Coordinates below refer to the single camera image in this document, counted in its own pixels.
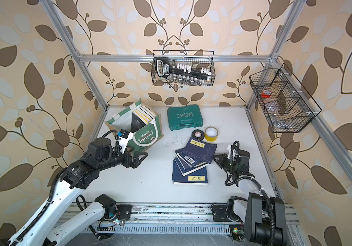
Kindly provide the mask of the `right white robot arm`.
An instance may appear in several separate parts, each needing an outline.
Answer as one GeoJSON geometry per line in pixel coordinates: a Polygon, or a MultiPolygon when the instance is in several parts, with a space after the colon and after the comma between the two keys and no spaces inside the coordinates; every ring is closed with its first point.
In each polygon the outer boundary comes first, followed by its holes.
{"type": "Polygon", "coordinates": [[[244,188],[248,197],[231,196],[228,199],[227,219],[240,222],[244,237],[261,246],[287,245],[285,204],[271,197],[249,172],[250,153],[240,148],[236,140],[228,154],[213,156],[216,164],[227,174],[224,185],[244,188]]]}

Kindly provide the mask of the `black cover book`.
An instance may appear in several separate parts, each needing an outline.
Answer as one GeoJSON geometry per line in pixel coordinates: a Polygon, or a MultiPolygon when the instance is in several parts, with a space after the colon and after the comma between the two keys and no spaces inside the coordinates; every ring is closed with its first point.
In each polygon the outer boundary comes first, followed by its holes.
{"type": "Polygon", "coordinates": [[[140,111],[140,108],[137,108],[132,113],[132,121],[131,121],[131,132],[137,132],[139,129],[145,127],[150,122],[140,111]]]}

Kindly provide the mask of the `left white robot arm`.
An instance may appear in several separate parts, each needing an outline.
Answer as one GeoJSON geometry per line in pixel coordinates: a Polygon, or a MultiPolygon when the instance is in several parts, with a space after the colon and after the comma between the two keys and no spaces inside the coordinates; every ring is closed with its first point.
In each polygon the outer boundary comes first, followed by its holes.
{"type": "Polygon", "coordinates": [[[122,153],[120,146],[113,147],[106,137],[95,139],[78,161],[56,175],[47,200],[19,231],[1,238],[0,246],[64,246],[98,220],[118,220],[115,200],[103,194],[67,222],[56,225],[101,171],[118,165],[135,169],[147,156],[147,152],[122,153]]]}

